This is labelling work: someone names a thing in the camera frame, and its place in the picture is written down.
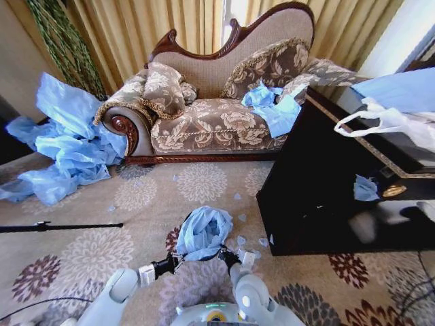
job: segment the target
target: black cable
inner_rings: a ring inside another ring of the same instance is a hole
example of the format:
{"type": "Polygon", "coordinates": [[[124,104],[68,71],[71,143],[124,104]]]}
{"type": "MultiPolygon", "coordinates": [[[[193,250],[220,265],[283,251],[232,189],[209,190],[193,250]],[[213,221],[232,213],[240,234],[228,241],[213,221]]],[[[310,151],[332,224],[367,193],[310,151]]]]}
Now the black cable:
{"type": "Polygon", "coordinates": [[[44,304],[44,303],[46,303],[46,302],[57,301],[57,300],[79,300],[79,301],[84,301],[84,302],[89,302],[89,303],[92,303],[92,302],[93,302],[92,300],[83,299],[82,297],[56,297],[56,298],[54,298],[54,299],[42,300],[42,301],[40,301],[40,302],[35,302],[34,304],[29,304],[28,306],[25,306],[25,307],[23,307],[23,308],[20,308],[20,309],[18,309],[18,310],[15,310],[14,312],[11,312],[10,314],[7,314],[6,316],[1,317],[1,318],[0,318],[0,321],[3,321],[4,319],[6,319],[6,318],[8,318],[8,317],[11,317],[13,314],[16,314],[16,313],[18,313],[18,312],[20,312],[20,311],[22,311],[22,310],[24,310],[24,309],[27,309],[27,308],[30,308],[30,307],[36,306],[36,305],[38,305],[38,304],[44,304]]]}
{"type": "MultiPolygon", "coordinates": [[[[419,261],[420,261],[421,267],[423,268],[423,270],[424,270],[424,272],[426,274],[426,277],[429,280],[431,280],[430,274],[429,274],[428,270],[426,269],[426,266],[424,266],[424,264],[423,264],[423,258],[421,258],[421,251],[418,252],[418,256],[419,256],[419,261]]],[[[432,281],[430,281],[430,284],[432,286],[432,290],[435,291],[434,283],[432,283],[432,281]]]]}
{"type": "Polygon", "coordinates": [[[402,300],[402,307],[405,305],[405,302],[407,301],[407,299],[409,299],[409,297],[411,296],[412,292],[418,288],[420,285],[423,284],[427,284],[427,283],[431,283],[432,281],[435,280],[435,277],[431,277],[429,280],[424,280],[423,282],[417,283],[416,285],[414,285],[411,290],[409,290],[408,294],[405,295],[405,298],[402,300]]]}
{"type": "Polygon", "coordinates": [[[424,266],[423,259],[421,258],[421,251],[418,251],[417,254],[418,254],[418,257],[419,257],[419,261],[420,261],[421,267],[423,268],[423,271],[425,272],[426,277],[428,278],[428,280],[425,280],[425,281],[423,281],[423,282],[417,283],[417,284],[414,285],[414,286],[412,287],[412,289],[411,289],[411,290],[410,290],[410,291],[405,295],[404,299],[402,300],[402,308],[400,309],[400,318],[403,318],[403,316],[405,315],[406,311],[408,311],[408,309],[409,309],[410,307],[412,307],[414,304],[416,304],[418,301],[423,300],[423,299],[427,298],[428,296],[430,296],[431,294],[435,293],[435,285],[434,285],[434,283],[433,283],[433,280],[435,280],[435,277],[431,277],[430,274],[429,274],[429,272],[428,272],[428,270],[427,270],[426,267],[424,266]],[[415,298],[413,301],[411,301],[410,304],[408,304],[408,305],[405,306],[405,302],[407,301],[407,299],[409,299],[409,297],[411,296],[411,293],[412,293],[412,292],[413,292],[413,291],[414,291],[418,286],[423,285],[423,284],[428,284],[428,283],[431,285],[432,290],[429,291],[429,292],[426,292],[426,293],[423,294],[423,295],[420,295],[419,297],[417,297],[417,298],[415,298]]]}

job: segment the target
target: floral upholstery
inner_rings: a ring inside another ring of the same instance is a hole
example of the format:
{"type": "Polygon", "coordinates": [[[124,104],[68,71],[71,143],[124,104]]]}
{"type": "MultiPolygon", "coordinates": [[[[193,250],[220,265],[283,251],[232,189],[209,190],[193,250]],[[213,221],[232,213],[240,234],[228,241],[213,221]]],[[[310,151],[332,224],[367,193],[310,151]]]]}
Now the floral upholstery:
{"type": "MultiPolygon", "coordinates": [[[[301,84],[308,86],[351,86],[364,80],[367,80],[367,78],[358,76],[355,71],[340,67],[331,60],[313,58],[299,76],[284,86],[277,102],[293,92],[301,84]]],[[[307,88],[296,95],[296,102],[299,104],[304,103],[306,93],[307,88]]]]}
{"type": "Polygon", "coordinates": [[[152,126],[157,115],[142,103],[142,94],[147,81],[148,70],[142,69],[136,75],[126,80],[125,84],[97,110],[94,118],[96,126],[103,119],[104,114],[111,107],[127,107],[142,113],[152,126]]]}
{"type": "Polygon", "coordinates": [[[174,68],[162,63],[148,64],[148,79],[141,102],[162,119],[175,119],[184,112],[184,98],[180,87],[183,79],[174,68]]]}
{"type": "Polygon", "coordinates": [[[198,88],[185,81],[180,84],[181,92],[183,93],[184,104],[191,105],[198,97],[198,88]]]}
{"type": "Polygon", "coordinates": [[[242,99],[261,79],[268,87],[283,87],[306,65],[308,48],[301,39],[286,39],[258,50],[234,68],[220,97],[242,99]]]}
{"type": "Polygon", "coordinates": [[[262,152],[279,150],[286,135],[271,138],[265,121],[240,100],[196,100],[174,120],[158,119],[151,130],[156,154],[262,152]]]}

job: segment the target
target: flower pattern rug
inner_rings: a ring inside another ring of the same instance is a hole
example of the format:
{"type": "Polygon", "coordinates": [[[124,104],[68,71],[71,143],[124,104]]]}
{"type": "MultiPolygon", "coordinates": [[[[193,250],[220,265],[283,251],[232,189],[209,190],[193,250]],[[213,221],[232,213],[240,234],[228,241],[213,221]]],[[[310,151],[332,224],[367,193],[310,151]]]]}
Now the flower pattern rug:
{"type": "MultiPolygon", "coordinates": [[[[50,162],[37,154],[0,166],[13,178],[50,162]]],[[[254,273],[270,295],[312,326],[435,325],[435,252],[340,253],[273,257],[259,243],[266,236],[256,202],[273,162],[115,166],[112,178],[46,207],[30,197],[0,202],[2,225],[117,223],[123,228],[59,230],[0,236],[0,321],[59,325],[78,318],[123,267],[138,268],[166,257],[180,225],[203,205],[226,209],[234,229],[232,250],[255,251],[254,273]],[[82,300],[56,300],[78,297],[82,300]]],[[[185,263],[176,275],[141,289],[126,307],[122,325],[169,325],[175,307],[234,302],[226,266],[217,259],[185,263]]]]}

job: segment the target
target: upholstered cushion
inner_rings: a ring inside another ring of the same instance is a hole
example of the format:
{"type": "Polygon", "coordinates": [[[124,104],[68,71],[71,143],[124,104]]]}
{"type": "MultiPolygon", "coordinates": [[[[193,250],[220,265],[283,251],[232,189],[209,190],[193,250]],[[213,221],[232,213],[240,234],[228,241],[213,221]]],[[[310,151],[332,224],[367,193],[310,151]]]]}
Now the upholstered cushion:
{"type": "Polygon", "coordinates": [[[184,74],[187,82],[201,89],[198,98],[217,98],[234,67],[244,58],[282,39],[297,37],[310,44],[313,33],[310,15],[298,8],[288,8],[266,18],[236,48],[214,60],[191,58],[177,52],[162,52],[152,62],[164,63],[184,74]]]}
{"type": "Polygon", "coordinates": [[[236,153],[279,150],[286,135],[271,138],[266,122],[240,100],[196,100],[174,120],[158,119],[151,130],[157,154],[236,153]]]}
{"type": "Polygon", "coordinates": [[[148,79],[143,90],[143,104],[162,119],[175,119],[184,112],[181,74],[158,62],[148,64],[148,79]]]}
{"type": "Polygon", "coordinates": [[[258,50],[234,68],[220,97],[242,99],[261,79],[268,87],[286,85],[307,63],[308,48],[301,39],[286,39],[258,50]]]}
{"type": "MultiPolygon", "coordinates": [[[[302,73],[284,86],[277,102],[291,94],[301,84],[308,86],[350,86],[364,80],[367,78],[357,75],[355,71],[340,67],[331,60],[311,58],[302,73]]],[[[295,97],[296,102],[303,104],[306,93],[307,88],[301,90],[295,97]]]]}
{"type": "Polygon", "coordinates": [[[180,87],[183,93],[184,104],[191,105],[196,100],[196,97],[198,97],[198,88],[185,81],[180,84],[180,87]]]}
{"type": "Polygon", "coordinates": [[[316,83],[319,86],[350,86],[368,79],[328,59],[312,58],[302,72],[314,76],[310,84],[316,83]]]}
{"type": "Polygon", "coordinates": [[[138,111],[152,125],[156,121],[156,114],[144,105],[141,98],[147,74],[147,69],[140,70],[140,72],[128,79],[115,94],[105,101],[95,113],[94,125],[101,122],[106,111],[112,107],[128,107],[138,111]]]}

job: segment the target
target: light blue plastic bag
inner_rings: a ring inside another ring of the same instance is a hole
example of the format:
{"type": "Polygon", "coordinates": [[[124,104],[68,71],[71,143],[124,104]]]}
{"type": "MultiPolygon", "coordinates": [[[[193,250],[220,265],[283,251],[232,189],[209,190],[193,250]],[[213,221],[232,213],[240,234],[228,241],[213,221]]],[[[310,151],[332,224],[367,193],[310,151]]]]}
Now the light blue plastic bag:
{"type": "Polygon", "coordinates": [[[36,94],[36,106],[50,118],[79,134],[92,139],[92,119],[101,102],[92,94],[58,81],[43,73],[36,94]]]}
{"type": "Polygon", "coordinates": [[[252,106],[254,108],[258,107],[272,107],[275,100],[275,95],[281,95],[283,92],[282,88],[279,87],[269,87],[267,88],[263,81],[260,80],[260,85],[253,90],[250,90],[242,99],[242,104],[246,107],[252,106]]]}
{"type": "Polygon", "coordinates": [[[371,180],[368,180],[360,175],[356,175],[355,183],[353,184],[353,197],[361,202],[372,202],[379,199],[377,194],[378,186],[371,180]]]}
{"type": "Polygon", "coordinates": [[[38,126],[29,117],[17,117],[6,126],[6,130],[20,142],[26,143],[31,149],[36,151],[36,138],[56,132],[56,126],[51,123],[38,126]]]}
{"type": "Polygon", "coordinates": [[[72,194],[79,185],[110,178],[107,165],[121,161],[126,137],[113,134],[92,118],[101,102],[93,95],[44,73],[37,106],[51,119],[38,126],[19,117],[7,131],[29,147],[56,160],[49,168],[28,171],[0,187],[0,199],[16,202],[35,194],[51,206],[72,194]]]}
{"type": "Polygon", "coordinates": [[[378,77],[351,86],[364,97],[403,113],[435,111],[435,67],[378,77]]]}
{"type": "Polygon", "coordinates": [[[215,255],[232,230],[232,217],[223,209],[203,206],[184,221],[178,236],[177,253],[185,260],[215,255]]]}
{"type": "Polygon", "coordinates": [[[32,194],[32,184],[23,180],[13,180],[0,187],[0,199],[7,199],[10,202],[20,202],[32,194]]]}
{"type": "Polygon", "coordinates": [[[272,138],[275,138],[290,132],[300,113],[300,105],[287,95],[274,107],[256,107],[252,113],[266,121],[272,138]]]}

